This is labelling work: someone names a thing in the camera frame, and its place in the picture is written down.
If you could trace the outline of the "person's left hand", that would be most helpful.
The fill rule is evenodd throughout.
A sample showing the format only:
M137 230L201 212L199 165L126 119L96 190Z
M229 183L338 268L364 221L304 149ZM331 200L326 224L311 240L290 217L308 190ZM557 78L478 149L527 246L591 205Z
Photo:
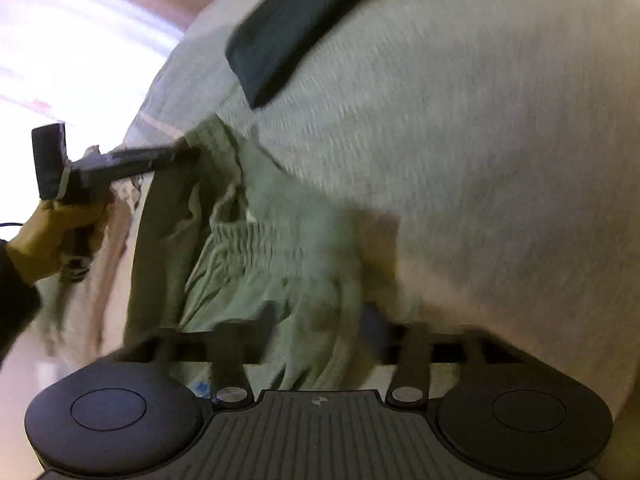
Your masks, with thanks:
M42 200L16 237L6 244L6 254L17 274L29 286L62 268L68 233L88 226L90 252L97 252L104 239L114 195L90 205L63 205Z

